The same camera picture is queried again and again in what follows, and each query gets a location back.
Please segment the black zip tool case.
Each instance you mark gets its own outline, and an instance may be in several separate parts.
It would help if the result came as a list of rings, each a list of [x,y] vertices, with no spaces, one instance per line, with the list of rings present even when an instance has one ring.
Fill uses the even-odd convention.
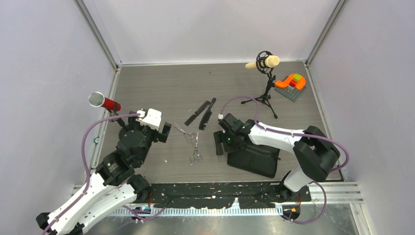
[[[247,144],[228,152],[228,166],[267,178],[274,178],[280,149],[266,145]]]

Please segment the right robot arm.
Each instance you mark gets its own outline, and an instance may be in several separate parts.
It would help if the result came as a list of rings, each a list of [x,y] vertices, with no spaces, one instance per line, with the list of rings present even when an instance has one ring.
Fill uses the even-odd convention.
[[[293,154],[299,167],[289,171],[276,186],[278,202],[292,201],[311,182],[324,182],[340,157],[339,150],[315,127],[288,130],[227,114],[214,132],[216,154],[227,154],[229,166],[274,178],[281,150]]]

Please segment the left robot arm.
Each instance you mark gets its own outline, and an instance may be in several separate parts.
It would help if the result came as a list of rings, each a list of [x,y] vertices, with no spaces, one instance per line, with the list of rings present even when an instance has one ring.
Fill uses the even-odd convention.
[[[152,143],[167,141],[171,124],[161,126],[162,113],[141,109],[114,115],[94,122],[85,132],[81,156],[87,178],[84,185],[63,205],[52,212],[42,212],[36,222],[45,235],[83,235],[102,218],[128,203],[146,202],[150,186],[136,174],[148,155]],[[85,141],[98,124],[116,121],[121,126],[115,151],[104,157],[91,172],[86,164]]]

